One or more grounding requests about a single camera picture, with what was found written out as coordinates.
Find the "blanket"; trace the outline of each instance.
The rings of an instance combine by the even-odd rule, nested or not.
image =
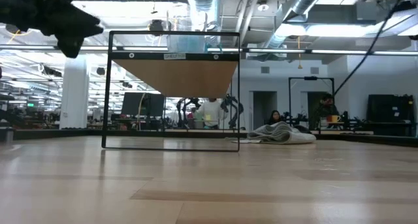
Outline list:
[[[314,135],[301,133],[285,122],[274,125],[264,125],[248,133],[247,139],[241,139],[241,143],[270,143],[270,144],[306,144],[316,141]]]

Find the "doorway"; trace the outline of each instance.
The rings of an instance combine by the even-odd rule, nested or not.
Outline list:
[[[253,120],[252,129],[263,126],[270,118],[273,110],[277,110],[277,92],[254,91],[253,92]]]
[[[311,119],[315,115],[321,99],[327,94],[326,91],[310,91],[308,92],[308,115],[307,117]],[[310,129],[314,129],[312,122],[309,124]]]

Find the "label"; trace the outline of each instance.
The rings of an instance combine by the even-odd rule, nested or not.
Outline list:
[[[164,60],[183,60],[185,54],[164,54]]]

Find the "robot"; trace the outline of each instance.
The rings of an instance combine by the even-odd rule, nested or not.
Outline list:
[[[231,118],[231,120],[229,121],[229,129],[234,129],[236,127],[236,121],[238,119],[238,116],[241,115],[244,112],[244,107],[242,106],[241,103],[238,102],[238,100],[236,100],[235,97],[227,94],[225,96],[225,98],[223,99],[222,103],[221,103],[221,108],[228,113],[228,106],[231,106],[232,108],[235,109],[235,114],[234,116]]]
[[[187,100],[187,98],[184,97],[184,98],[180,99],[177,102],[177,105],[176,105],[176,108],[177,108],[177,111],[178,111],[178,123],[177,123],[178,127],[183,127],[183,128],[188,128],[189,127],[188,124],[187,124],[187,116],[185,114],[185,110],[186,110],[186,107],[188,105],[193,103],[196,106],[196,108],[201,107],[201,104],[199,103],[199,99],[196,98],[196,97],[192,97],[192,98],[189,98],[189,102],[184,104],[184,106],[182,108],[182,103],[185,102],[186,100]]]

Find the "wall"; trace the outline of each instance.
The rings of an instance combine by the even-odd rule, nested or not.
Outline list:
[[[361,56],[348,56],[351,72]],[[371,56],[349,81],[349,109],[351,117],[366,118],[368,96],[371,94],[394,94],[417,96],[418,68],[416,57]]]
[[[328,76],[334,78],[335,90],[348,76],[348,62],[347,56],[342,56],[332,63],[328,64]],[[335,96],[335,105],[340,112],[348,111],[349,109],[349,86],[350,83],[344,85],[340,92]]]
[[[414,51],[411,46],[404,51]],[[328,75],[335,78],[336,88],[359,64],[363,56],[342,56],[328,65]],[[351,118],[366,118],[371,94],[414,95],[418,98],[418,65],[416,57],[369,56],[348,83],[336,95],[340,112]]]
[[[310,67],[319,67],[319,75],[327,76],[327,66],[322,65],[321,61],[302,61],[303,69],[298,69],[298,61],[288,63],[286,61],[241,61],[240,79],[240,102],[244,106],[244,113],[240,116],[241,124],[249,129],[249,113],[251,103],[249,93],[251,91],[277,91],[278,111],[280,114],[289,111],[289,77],[312,76]],[[270,74],[261,74],[261,67],[270,67]],[[233,78],[233,95],[238,98],[237,73]],[[303,81],[293,82],[292,95],[292,115],[296,116],[301,112],[301,94],[304,91],[330,91],[330,86],[322,81]]]

